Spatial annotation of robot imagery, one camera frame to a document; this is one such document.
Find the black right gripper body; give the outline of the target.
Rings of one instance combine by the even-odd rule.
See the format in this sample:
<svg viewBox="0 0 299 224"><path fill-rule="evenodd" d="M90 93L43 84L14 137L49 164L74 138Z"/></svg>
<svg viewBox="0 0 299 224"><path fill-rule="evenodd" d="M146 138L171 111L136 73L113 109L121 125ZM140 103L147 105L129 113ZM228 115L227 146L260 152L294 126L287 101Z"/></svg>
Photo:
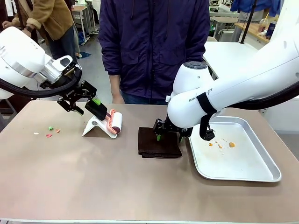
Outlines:
<svg viewBox="0 0 299 224"><path fill-rule="evenodd" d="M190 137L192 134L192 128L180 128L175 126L169 118L165 120L156 119L153 126L153 131L156 135L163 135L166 133L179 133L180 137Z"/></svg>

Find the person's right hand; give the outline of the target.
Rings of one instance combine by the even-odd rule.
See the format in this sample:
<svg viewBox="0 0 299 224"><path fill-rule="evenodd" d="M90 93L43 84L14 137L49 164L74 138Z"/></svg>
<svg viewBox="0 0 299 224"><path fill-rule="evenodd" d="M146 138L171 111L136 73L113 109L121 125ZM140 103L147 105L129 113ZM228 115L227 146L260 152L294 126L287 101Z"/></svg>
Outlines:
<svg viewBox="0 0 299 224"><path fill-rule="evenodd" d="M113 104L124 104L124 99L121 95L120 89L111 90L112 93L112 103Z"/></svg>

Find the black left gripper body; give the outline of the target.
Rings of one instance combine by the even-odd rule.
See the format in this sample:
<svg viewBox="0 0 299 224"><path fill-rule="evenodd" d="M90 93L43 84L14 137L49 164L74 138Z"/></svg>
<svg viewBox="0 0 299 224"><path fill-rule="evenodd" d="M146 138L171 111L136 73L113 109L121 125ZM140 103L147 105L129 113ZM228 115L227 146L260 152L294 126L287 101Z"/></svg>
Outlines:
<svg viewBox="0 0 299 224"><path fill-rule="evenodd" d="M84 80L81 84L75 86L73 90L62 95L64 100L69 102L77 102L82 98L91 99L96 96L97 89L91 85L88 81Z"/></svg>

